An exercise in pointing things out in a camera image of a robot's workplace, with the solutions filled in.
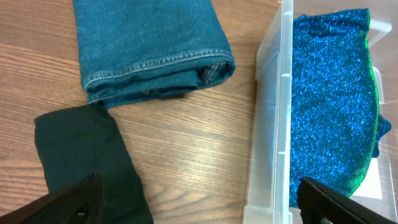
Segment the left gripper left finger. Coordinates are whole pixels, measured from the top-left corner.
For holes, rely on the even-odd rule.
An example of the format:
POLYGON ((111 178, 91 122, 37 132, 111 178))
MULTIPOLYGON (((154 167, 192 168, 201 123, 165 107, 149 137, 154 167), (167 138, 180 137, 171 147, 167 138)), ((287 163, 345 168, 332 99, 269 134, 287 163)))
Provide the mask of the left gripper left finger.
POLYGON ((104 199, 104 178, 92 173, 1 217, 7 224, 96 223, 104 199))

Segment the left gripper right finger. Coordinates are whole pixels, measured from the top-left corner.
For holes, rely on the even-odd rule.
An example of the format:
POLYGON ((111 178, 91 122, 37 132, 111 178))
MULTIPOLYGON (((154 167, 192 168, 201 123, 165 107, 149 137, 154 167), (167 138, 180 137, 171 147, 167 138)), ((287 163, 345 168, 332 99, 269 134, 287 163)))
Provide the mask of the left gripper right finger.
POLYGON ((303 224, 395 224, 310 177, 300 180, 297 195, 303 224))

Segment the sparkly blue cloth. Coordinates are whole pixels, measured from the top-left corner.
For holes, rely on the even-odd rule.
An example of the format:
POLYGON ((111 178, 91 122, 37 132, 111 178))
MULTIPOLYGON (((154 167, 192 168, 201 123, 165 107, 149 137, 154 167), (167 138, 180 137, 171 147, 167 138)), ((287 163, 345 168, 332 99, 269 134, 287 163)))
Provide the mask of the sparkly blue cloth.
POLYGON ((289 205, 303 177, 350 197, 364 180, 391 124, 379 113, 368 9, 293 24, 289 205))

